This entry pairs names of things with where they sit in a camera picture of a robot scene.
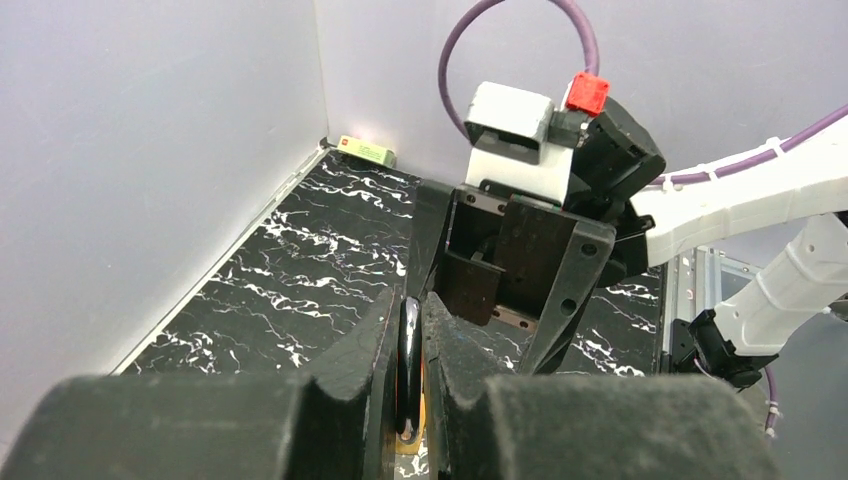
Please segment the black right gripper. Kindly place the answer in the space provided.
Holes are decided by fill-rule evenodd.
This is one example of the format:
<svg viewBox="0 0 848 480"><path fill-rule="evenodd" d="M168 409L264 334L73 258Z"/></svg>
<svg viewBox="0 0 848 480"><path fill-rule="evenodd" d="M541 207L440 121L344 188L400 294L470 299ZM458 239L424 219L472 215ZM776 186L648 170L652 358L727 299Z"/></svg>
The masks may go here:
<svg viewBox="0 0 848 480"><path fill-rule="evenodd" d="M537 323L518 372L550 374L564 359L615 237L609 224L540 200L425 179L415 194L406 296L422 312L435 275L433 290L455 316L479 326L510 317Z"/></svg>

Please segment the large brass padlock shackle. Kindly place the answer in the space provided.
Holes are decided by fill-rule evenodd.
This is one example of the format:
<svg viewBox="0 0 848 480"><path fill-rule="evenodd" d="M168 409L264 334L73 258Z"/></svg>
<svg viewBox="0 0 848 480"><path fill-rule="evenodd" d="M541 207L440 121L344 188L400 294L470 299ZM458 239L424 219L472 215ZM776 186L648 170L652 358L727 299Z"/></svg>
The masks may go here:
<svg viewBox="0 0 848 480"><path fill-rule="evenodd" d="M406 297L400 307L396 373L398 455L414 455L422 442L426 413L423 393L423 326L420 301Z"/></svg>

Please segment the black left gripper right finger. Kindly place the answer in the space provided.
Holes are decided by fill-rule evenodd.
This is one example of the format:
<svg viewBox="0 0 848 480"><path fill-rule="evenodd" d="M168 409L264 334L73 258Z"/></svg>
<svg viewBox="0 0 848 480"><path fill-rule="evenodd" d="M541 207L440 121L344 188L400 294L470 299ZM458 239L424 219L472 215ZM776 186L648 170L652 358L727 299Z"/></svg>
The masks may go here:
<svg viewBox="0 0 848 480"><path fill-rule="evenodd" d="M422 307L434 479L777 479L748 405L696 375L519 375Z"/></svg>

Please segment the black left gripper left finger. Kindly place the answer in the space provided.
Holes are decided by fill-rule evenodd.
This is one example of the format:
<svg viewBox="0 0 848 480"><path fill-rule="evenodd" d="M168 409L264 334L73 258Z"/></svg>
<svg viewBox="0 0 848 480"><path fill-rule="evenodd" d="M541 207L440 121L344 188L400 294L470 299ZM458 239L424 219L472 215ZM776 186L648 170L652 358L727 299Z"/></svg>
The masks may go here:
<svg viewBox="0 0 848 480"><path fill-rule="evenodd" d="M401 291L302 367L83 376L40 401L5 479L389 479Z"/></svg>

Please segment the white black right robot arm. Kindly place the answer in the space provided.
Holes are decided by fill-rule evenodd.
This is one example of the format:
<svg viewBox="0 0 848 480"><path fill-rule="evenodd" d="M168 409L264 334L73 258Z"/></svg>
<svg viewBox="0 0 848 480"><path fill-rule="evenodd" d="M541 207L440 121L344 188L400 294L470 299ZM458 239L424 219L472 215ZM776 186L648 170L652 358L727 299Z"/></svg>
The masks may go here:
<svg viewBox="0 0 848 480"><path fill-rule="evenodd" d="M671 368L746 389L768 373L789 337L847 289L847 112L839 109L746 159L686 174L655 175L659 155L635 143L610 113L591 138L631 154L633 196L591 191L556 205L484 182L470 190L421 185L415 205L400 341L420 360L421 308L434 293L447 310L484 325L503 310L533 315L523 361L558 366L593 287L605 287L682 252L804 219L804 229L742 290L690 321L676 320Z"/></svg>

